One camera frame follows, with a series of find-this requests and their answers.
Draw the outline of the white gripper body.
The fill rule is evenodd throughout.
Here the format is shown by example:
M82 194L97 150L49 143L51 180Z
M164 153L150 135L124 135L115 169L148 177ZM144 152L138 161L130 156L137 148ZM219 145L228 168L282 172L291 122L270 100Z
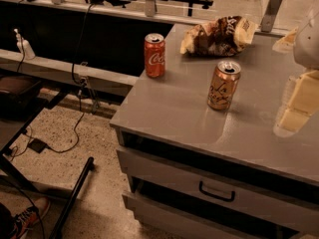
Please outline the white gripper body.
M319 69L319 4L314 5L301 21L293 54L297 64L307 69Z

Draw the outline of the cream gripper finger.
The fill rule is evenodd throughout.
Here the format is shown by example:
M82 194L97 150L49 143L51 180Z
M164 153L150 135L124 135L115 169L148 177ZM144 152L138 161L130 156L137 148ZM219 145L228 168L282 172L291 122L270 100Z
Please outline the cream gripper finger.
M287 54L293 50L296 34L298 28L295 27L289 33L287 33L284 37L275 42L272 47L272 50L278 53Z
M297 133L319 111L319 71L291 76L284 88L273 132L280 137Z

